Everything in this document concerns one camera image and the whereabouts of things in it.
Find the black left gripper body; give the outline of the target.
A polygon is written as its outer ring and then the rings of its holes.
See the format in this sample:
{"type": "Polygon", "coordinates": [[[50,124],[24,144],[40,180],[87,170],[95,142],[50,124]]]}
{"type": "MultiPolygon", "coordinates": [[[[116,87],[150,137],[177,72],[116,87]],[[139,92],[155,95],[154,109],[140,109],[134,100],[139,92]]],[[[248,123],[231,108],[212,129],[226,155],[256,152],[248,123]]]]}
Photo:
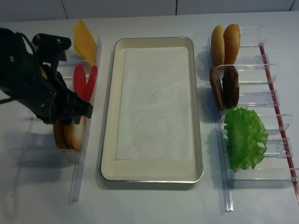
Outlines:
{"type": "Polygon", "coordinates": [[[33,76],[33,82],[17,102],[27,107],[45,124],[62,122],[70,124],[74,114],[76,94],[66,87],[62,75],[50,66],[43,64],[33,76]]]}

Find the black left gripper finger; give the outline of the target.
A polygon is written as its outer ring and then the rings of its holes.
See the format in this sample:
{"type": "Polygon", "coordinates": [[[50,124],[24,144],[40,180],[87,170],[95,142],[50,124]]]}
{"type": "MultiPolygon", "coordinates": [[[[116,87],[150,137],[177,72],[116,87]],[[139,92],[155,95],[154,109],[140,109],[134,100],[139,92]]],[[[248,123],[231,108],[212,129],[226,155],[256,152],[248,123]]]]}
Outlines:
{"type": "Polygon", "coordinates": [[[85,116],[91,118],[93,106],[82,100],[78,94],[67,90],[67,118],[71,119],[76,116],[85,116]]]}
{"type": "Polygon", "coordinates": [[[74,117],[72,117],[72,119],[71,119],[71,123],[72,123],[72,124],[79,124],[80,121],[81,121],[81,115],[74,116],[74,117]]]}

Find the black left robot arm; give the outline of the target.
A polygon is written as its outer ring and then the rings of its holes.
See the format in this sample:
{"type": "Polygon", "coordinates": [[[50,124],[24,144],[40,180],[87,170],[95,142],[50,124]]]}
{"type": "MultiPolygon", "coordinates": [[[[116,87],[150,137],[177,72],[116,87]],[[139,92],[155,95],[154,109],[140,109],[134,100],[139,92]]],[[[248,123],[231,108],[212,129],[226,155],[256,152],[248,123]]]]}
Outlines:
{"type": "Polygon", "coordinates": [[[76,124],[92,116],[93,106],[71,91],[59,71],[66,61],[71,40],[36,34],[30,41],[24,34],[0,30],[0,89],[8,98],[1,104],[17,101],[45,124],[76,124]]]}

